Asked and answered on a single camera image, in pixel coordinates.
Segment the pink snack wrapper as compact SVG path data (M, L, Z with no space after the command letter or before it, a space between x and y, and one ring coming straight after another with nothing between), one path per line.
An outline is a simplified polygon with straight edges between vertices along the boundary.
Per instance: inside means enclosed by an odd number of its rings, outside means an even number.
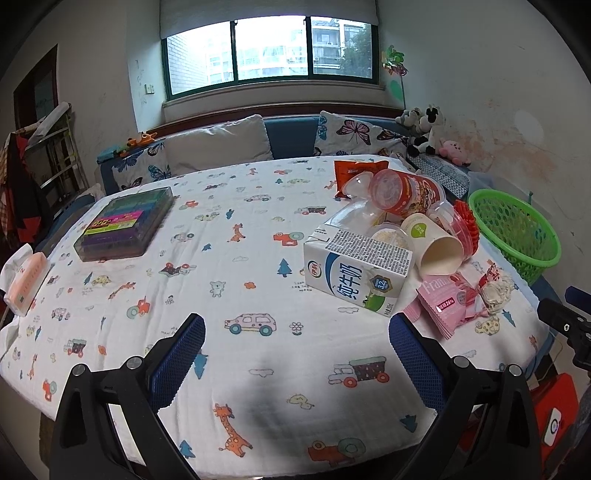
M452 338L460 326L490 316L476 285L459 272L426 277L403 313L413 323L427 314L445 339Z

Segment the white milk carton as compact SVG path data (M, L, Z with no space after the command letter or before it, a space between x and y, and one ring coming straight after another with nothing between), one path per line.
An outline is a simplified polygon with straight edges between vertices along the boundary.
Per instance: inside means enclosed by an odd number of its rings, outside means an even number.
M311 288L389 316L414 267L413 252L322 225L304 241L304 277Z

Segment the beige paper cup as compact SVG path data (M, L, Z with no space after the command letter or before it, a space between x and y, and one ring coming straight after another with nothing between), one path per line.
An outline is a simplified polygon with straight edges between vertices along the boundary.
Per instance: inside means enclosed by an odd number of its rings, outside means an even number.
M446 276L458 271L464 260L461 242L422 213L407 217L401 228L408 235L419 274Z

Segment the red cartoon snack cup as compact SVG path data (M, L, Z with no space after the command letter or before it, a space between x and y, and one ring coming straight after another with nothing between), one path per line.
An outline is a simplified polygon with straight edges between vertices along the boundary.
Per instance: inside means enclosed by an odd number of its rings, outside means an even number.
M393 169L381 170L370 180L369 194L377 208L401 218L425 214L446 200L444 188L431 178Z

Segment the orange chocolate wafer packet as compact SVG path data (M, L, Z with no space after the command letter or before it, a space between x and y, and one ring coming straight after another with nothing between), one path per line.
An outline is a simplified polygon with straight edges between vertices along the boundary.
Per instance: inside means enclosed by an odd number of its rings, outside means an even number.
M353 160L335 160L335 185L337 185L337 193L335 198L346 198L344 187L350 179L356 175L369 172L376 174L384 169L388 169L390 162L382 160L378 162L361 162Z

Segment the clear plastic jelly cup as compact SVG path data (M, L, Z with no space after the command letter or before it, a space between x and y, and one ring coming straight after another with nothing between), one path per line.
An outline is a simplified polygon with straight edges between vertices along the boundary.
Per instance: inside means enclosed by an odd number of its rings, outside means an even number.
M412 241L407 233L398 225L385 222L370 228L368 236L373 240L412 250Z

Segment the green plastic mesh basket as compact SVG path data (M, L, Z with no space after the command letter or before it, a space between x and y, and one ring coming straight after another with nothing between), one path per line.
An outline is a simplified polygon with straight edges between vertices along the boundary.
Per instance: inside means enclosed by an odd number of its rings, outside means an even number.
M562 255L557 233L535 208L494 189L479 189L468 201L481 233L533 285Z

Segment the cartoon print white tablecloth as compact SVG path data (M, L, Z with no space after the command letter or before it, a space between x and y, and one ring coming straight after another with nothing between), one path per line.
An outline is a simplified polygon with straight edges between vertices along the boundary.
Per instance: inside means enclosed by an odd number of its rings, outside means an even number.
M376 298L308 287L304 239L342 208L329 159L165 181L175 202L145 254L83 262L90 209L60 239L31 311L3 331L1 374L54 417L71 369L119 367L190 313L206 339L160 419L205 478L280 476L418 444L435 419Z

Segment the pink tissue pack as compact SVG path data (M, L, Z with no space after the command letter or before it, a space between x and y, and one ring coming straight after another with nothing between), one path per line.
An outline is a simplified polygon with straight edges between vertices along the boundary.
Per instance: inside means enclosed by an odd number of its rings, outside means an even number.
M42 252L28 256L16 269L4 295L4 302L16 315L24 317L50 269Z

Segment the pink plush toy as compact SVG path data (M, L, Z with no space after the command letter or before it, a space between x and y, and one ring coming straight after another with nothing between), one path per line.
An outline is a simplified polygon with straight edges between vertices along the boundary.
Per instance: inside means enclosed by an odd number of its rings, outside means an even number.
M469 166L471 164L467 153L457 141L445 140L439 148L438 154L456 166Z

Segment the grey sofa cushion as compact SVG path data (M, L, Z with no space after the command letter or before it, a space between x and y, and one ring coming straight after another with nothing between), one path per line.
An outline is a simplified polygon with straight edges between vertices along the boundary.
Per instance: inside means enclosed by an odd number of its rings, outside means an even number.
M260 115L168 136L164 149L173 176L273 160Z

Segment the metal storage rack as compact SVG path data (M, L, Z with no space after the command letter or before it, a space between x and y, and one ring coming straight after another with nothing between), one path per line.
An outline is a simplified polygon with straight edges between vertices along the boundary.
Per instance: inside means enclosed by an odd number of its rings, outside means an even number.
M74 138L69 102L59 103L41 120L15 133L25 139L25 162L42 190L60 187L81 192L89 187Z

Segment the black white plush toy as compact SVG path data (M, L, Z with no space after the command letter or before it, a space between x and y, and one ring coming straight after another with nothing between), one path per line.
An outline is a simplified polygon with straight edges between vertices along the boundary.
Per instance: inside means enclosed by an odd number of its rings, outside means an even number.
M436 155L443 145L445 117L442 109L430 105L425 111L419 108L404 110L403 114L394 119L411 133L407 144L407 154L416 158L420 154Z

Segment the butterfly print pillow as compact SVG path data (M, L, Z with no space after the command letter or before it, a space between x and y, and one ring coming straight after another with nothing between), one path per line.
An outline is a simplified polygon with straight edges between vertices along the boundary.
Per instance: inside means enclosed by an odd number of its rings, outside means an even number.
M318 116L314 154L339 156L370 154L404 157L408 137L385 127L322 111Z

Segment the blue sofa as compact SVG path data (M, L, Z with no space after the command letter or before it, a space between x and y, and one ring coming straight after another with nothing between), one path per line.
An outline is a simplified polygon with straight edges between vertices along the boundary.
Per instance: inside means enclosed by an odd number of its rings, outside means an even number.
M319 118L320 115L302 115L263 119L273 158L286 159L311 155L314 151ZM98 164L107 195L120 191L114 173L122 163L121 158L110 158Z

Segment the colourful pinwheel toy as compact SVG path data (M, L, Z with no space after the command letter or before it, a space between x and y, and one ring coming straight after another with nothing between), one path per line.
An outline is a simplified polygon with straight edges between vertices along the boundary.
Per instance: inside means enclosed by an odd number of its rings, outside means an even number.
M405 54L393 45L390 45L386 50L382 52L381 56L382 67L388 71L390 75L398 75L404 77L408 74L408 70L404 64Z

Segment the green framed window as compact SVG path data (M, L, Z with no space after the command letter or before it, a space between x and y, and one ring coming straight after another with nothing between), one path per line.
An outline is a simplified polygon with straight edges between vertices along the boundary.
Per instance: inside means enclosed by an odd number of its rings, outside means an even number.
M377 83L377 27L356 20L267 16L229 20L161 41L167 97L283 80Z

